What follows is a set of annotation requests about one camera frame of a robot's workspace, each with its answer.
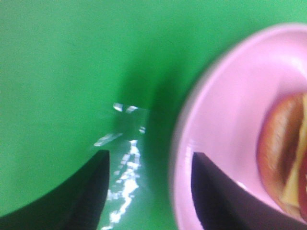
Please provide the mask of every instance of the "cheese slice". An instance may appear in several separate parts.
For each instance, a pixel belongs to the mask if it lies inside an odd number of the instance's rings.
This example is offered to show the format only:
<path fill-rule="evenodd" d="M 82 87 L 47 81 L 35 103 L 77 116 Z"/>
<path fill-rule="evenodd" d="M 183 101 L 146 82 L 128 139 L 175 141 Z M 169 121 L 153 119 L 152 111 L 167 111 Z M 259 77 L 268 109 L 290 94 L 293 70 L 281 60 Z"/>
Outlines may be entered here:
<path fill-rule="evenodd" d="M 283 190 L 281 201 L 283 203 L 299 207 L 298 203 L 298 177 L 299 169 L 307 150 L 307 94 L 303 96 L 304 117 L 299 130 L 298 146 L 296 149 L 296 158 L 293 163 L 290 175 Z"/>

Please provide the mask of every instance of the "pink bowl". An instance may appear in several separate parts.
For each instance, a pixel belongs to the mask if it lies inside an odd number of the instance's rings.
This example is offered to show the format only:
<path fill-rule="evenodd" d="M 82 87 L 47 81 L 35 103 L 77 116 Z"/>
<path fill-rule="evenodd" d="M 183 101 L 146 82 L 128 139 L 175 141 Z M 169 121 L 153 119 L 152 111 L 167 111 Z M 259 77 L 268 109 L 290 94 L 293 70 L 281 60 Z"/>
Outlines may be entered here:
<path fill-rule="evenodd" d="M 170 187 L 180 230 L 203 229 L 190 187 L 194 152 L 204 152 L 257 201 L 283 213 L 260 182 L 257 141 L 271 105 L 284 95 L 307 91 L 306 76 L 307 25 L 281 24 L 246 39 L 201 77 L 172 143 Z"/>

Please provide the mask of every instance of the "green surface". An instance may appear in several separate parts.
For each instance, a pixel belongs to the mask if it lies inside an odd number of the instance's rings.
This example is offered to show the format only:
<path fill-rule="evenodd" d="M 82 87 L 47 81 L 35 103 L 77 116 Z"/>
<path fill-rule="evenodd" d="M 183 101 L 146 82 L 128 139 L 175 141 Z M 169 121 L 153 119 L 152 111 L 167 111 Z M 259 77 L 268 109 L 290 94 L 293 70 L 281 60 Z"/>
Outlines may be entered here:
<path fill-rule="evenodd" d="M 125 121 L 122 103 L 146 109 L 146 134 L 139 188 L 114 229 L 176 229 L 167 161 L 187 93 L 241 39 L 306 12 L 301 0 L 0 1 L 0 216 L 85 164 Z M 129 138 L 103 146 L 111 171 Z"/>

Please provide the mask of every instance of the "pink plate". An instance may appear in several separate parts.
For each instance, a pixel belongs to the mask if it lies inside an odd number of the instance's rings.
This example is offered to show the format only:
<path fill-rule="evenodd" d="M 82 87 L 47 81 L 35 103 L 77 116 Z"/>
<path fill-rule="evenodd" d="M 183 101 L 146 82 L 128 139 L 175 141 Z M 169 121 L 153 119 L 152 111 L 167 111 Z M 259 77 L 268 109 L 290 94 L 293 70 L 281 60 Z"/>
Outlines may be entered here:
<path fill-rule="evenodd" d="M 180 230 L 202 230 L 190 188 L 194 152 L 204 152 L 248 193 L 282 212 L 264 191 L 255 153 L 262 122 L 280 97 L 307 91 L 307 25 L 281 24 L 246 39 L 188 98 L 172 143 L 171 196 Z"/>

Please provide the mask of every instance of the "green table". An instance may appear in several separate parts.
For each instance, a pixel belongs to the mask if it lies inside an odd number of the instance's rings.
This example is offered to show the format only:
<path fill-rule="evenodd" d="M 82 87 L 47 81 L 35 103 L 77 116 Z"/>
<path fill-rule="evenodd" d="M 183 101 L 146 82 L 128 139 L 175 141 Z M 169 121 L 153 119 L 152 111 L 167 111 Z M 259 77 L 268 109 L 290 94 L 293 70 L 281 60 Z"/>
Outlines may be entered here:
<path fill-rule="evenodd" d="M 176 229 L 168 151 L 189 90 L 241 39 L 307 22 L 306 12 L 301 0 L 0 1 L 0 216 L 57 187 L 98 149 L 111 150 L 115 184 L 123 149 L 137 139 L 138 187 L 113 229 Z M 141 112 L 123 115 L 114 103 Z M 135 137 L 138 126 L 145 134 Z"/>

